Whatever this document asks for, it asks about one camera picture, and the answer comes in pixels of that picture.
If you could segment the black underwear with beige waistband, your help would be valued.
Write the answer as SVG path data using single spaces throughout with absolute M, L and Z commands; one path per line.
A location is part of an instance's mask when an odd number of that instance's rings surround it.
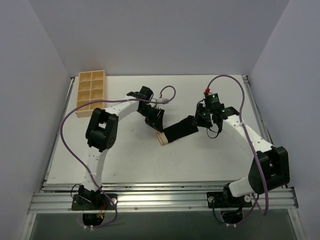
M 167 145 L 176 140 L 192 135 L 199 131 L 198 127 L 193 124 L 194 116 L 189 115 L 183 120 L 175 123 L 163 130 L 163 132 L 156 132 L 156 137 L 160 145 Z

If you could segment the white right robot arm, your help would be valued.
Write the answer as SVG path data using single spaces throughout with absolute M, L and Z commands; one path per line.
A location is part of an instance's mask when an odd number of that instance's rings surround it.
M 242 118 L 242 111 L 224 107 L 222 103 L 206 106 L 197 103 L 194 124 L 198 127 L 218 127 L 217 134 L 226 132 L 253 157 L 248 175 L 228 184 L 222 193 L 223 203 L 234 206 L 240 197 L 267 194 L 270 190 L 290 182 L 289 154 L 280 146 L 263 139 Z

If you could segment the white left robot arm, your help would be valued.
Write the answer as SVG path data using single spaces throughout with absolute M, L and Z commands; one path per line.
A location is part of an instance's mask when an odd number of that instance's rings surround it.
M 90 118 L 85 138 L 89 146 L 87 172 L 79 187 L 78 195 L 83 204 L 90 210 L 100 206 L 103 194 L 102 171 L 106 155 L 117 139 L 119 122 L 133 112 L 145 117 L 145 123 L 155 130 L 163 130 L 164 110 L 157 107 L 168 100 L 165 98 L 151 98 L 153 104 L 140 101 L 133 96 L 127 96 L 123 102 L 107 108 L 96 108 Z

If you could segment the wooden compartment tray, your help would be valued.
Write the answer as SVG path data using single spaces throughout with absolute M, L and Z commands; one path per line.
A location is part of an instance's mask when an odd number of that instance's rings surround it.
M 89 102 L 105 100 L 106 72 L 104 70 L 85 71 L 78 75 L 78 91 L 76 107 Z M 96 102 L 78 109 L 75 114 L 78 118 L 90 117 L 95 108 L 103 109 L 105 102 Z

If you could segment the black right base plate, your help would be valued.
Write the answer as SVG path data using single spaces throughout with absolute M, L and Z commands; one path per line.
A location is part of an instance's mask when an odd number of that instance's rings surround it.
M 207 192 L 206 197 L 207 205 L 211 209 L 249 208 L 253 205 L 250 197 L 245 200 L 245 196 L 233 197 L 222 191 Z

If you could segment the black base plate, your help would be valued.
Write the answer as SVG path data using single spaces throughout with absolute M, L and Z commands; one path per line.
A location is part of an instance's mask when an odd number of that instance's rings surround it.
M 108 210 L 114 211 L 117 206 L 118 195 L 113 193 L 108 193 L 108 196 L 115 200 L 112 203 L 104 194 L 98 193 L 97 195 L 86 199 L 85 197 L 75 194 L 73 196 L 71 210 L 72 211 L 98 211 L 98 210 Z
M 245 196 L 233 197 L 222 191 L 207 192 L 206 197 L 207 205 L 211 209 L 249 208 L 253 205 L 250 197 L 245 200 Z

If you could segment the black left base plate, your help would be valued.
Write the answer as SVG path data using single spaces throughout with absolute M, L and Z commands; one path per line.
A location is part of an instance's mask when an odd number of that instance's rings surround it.
M 97 195 L 86 199 L 85 197 L 75 194 L 73 196 L 71 210 L 72 211 L 98 211 L 98 210 L 108 210 L 114 211 L 117 206 L 118 195 L 113 193 L 108 193 L 108 196 L 115 200 L 112 203 L 104 194 L 98 193 Z

